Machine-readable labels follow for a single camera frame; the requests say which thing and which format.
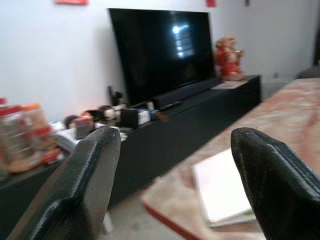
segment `white paper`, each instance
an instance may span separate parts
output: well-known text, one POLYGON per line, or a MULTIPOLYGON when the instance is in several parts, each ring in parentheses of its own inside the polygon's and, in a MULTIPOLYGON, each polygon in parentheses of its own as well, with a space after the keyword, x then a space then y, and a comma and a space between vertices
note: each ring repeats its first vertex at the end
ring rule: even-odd
POLYGON ((230 148, 194 165, 193 171, 209 222, 223 221, 251 209, 230 148))

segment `notebook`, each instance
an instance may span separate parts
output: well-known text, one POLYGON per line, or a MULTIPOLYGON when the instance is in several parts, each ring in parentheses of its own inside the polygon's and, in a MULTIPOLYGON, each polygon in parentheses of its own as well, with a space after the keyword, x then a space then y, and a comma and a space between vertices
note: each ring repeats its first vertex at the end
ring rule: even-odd
POLYGON ((193 174, 209 226, 256 219, 230 148, 195 164, 193 174))

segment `red figurine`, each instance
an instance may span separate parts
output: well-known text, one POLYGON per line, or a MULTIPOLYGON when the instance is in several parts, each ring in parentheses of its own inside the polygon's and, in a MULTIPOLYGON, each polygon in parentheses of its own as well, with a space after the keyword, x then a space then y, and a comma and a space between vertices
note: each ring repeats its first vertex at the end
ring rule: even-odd
POLYGON ((224 82, 241 81, 245 77, 240 67, 240 58, 243 57, 244 51, 235 49, 235 45, 236 38, 233 35, 227 35, 216 42, 215 58, 224 82))

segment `tv stand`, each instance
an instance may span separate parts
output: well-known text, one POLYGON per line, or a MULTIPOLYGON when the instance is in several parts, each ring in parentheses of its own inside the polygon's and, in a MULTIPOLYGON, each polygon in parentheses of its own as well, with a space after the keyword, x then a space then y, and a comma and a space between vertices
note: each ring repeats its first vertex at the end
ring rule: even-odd
POLYGON ((127 133, 109 206, 151 183, 201 148, 261 102, 260 76, 234 89, 210 89, 164 111, 169 121, 151 121, 127 133))

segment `red trim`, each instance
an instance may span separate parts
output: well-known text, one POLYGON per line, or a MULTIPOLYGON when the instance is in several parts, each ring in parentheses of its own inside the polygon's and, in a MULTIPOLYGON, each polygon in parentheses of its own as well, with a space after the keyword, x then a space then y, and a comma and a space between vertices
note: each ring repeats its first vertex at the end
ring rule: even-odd
POLYGON ((0 116, 14 114, 20 111, 22 111, 22 107, 20 105, 5 106, 0 108, 0 116))
POLYGON ((159 212, 154 210, 153 208, 149 207, 144 201, 142 201, 143 207, 145 210, 153 217, 158 219, 160 222, 162 222, 164 225, 167 225, 169 228, 171 228, 173 231, 181 235, 187 240, 201 240, 200 238, 196 237, 191 232, 185 230, 181 226, 177 225, 175 222, 169 220, 165 216, 161 215, 159 212))
POLYGON ((209 8, 215 8, 217 6, 216 0, 206 0, 206 6, 209 8))
POLYGON ((89 0, 55 0, 56 4, 76 4, 76 5, 87 5, 89 0))

